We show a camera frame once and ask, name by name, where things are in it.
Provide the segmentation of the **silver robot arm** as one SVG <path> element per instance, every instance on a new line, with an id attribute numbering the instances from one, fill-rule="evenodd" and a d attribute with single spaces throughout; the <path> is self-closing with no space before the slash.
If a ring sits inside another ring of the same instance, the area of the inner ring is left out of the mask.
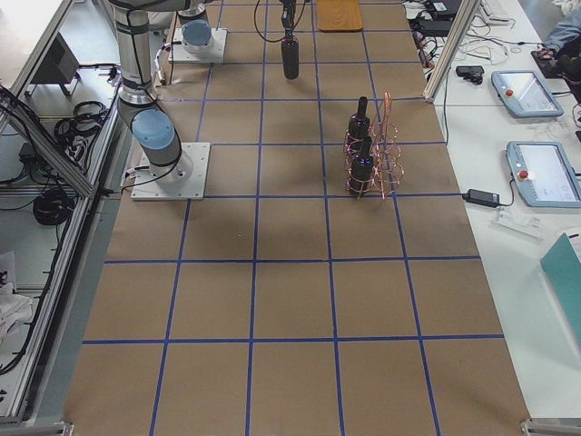
<path id="1" fill-rule="evenodd" d="M 118 113 L 149 161 L 154 181 L 179 183 L 192 174 L 192 159 L 168 114 L 154 96 L 149 45 L 150 13 L 174 13 L 188 52 L 212 40 L 203 1 L 112 1 L 121 61 Z"/>
<path id="2" fill-rule="evenodd" d="M 209 23 L 203 1 L 191 1 L 190 6 L 178 13 L 181 25 L 182 45 L 188 53 L 198 53 L 212 40 L 212 26 Z"/>

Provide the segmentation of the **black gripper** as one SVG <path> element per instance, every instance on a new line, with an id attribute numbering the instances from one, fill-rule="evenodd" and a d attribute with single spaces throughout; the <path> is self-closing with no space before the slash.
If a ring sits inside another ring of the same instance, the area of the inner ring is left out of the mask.
<path id="1" fill-rule="evenodd" d="M 286 36 L 292 36 L 295 27 L 295 13 L 296 13 L 296 1 L 295 0 L 281 0 L 282 12 L 281 12 L 281 24 L 284 29 Z"/>

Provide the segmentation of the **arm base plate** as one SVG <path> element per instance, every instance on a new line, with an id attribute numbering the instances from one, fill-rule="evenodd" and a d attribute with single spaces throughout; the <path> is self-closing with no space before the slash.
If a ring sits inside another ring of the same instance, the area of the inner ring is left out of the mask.
<path id="1" fill-rule="evenodd" d="M 172 64 L 221 64 L 224 60 L 228 30 L 213 28 L 206 45 L 183 44 L 182 29 L 178 28 L 172 38 L 169 62 Z"/>
<path id="2" fill-rule="evenodd" d="M 170 173 L 166 169 L 150 166 L 145 152 L 139 162 L 145 166 L 135 175 L 131 197 L 136 201 L 201 200 L 204 197 L 210 143 L 182 143 L 182 156 Z"/>

